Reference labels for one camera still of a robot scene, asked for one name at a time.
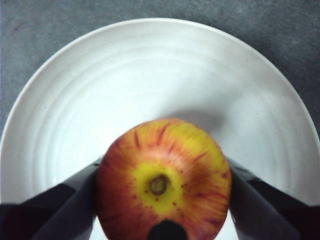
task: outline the yellow-red apple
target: yellow-red apple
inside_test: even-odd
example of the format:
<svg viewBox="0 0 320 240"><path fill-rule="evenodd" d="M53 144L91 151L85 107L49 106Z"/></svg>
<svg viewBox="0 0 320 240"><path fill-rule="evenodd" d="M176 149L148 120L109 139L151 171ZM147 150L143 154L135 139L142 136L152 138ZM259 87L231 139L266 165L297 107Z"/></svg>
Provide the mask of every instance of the yellow-red apple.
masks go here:
<svg viewBox="0 0 320 240"><path fill-rule="evenodd" d="M146 240L163 220L181 225L189 240L212 240L226 219L231 172L206 132L180 119L157 119L113 142L95 192L110 240Z"/></svg>

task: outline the gray surface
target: gray surface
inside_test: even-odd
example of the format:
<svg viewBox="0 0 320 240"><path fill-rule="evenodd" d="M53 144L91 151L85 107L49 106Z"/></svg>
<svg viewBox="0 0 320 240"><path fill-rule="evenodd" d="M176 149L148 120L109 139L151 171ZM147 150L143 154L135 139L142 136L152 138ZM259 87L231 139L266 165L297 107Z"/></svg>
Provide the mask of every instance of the gray surface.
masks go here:
<svg viewBox="0 0 320 240"><path fill-rule="evenodd" d="M2 0L1 134L19 92L52 54L102 26L148 17L203 23L254 47L296 89L319 135L318 0Z"/></svg>

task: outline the ceramic plate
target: ceramic plate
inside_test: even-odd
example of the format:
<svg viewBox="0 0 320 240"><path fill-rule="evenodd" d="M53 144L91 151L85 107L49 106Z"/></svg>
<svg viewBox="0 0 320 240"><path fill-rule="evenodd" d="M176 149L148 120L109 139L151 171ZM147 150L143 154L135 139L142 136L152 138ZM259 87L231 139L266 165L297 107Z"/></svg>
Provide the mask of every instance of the ceramic plate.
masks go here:
<svg viewBox="0 0 320 240"><path fill-rule="evenodd" d="M228 157L320 204L320 143L302 100L265 57L195 22L147 18L88 33L32 76L1 144L1 201L21 202L77 172L145 121L176 117ZM106 239L96 221L92 239ZM216 239L235 239L230 215Z"/></svg>

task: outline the apple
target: apple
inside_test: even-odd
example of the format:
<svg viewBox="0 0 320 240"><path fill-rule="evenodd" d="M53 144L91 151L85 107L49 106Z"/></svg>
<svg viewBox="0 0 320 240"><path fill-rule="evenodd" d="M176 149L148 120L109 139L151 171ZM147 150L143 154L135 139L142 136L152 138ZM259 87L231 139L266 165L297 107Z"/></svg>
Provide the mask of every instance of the apple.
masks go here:
<svg viewBox="0 0 320 240"><path fill-rule="evenodd" d="M227 216L231 171L218 144L176 118L142 123L116 139L96 173L95 206L109 240L146 240L170 220L189 240L212 240Z"/></svg>

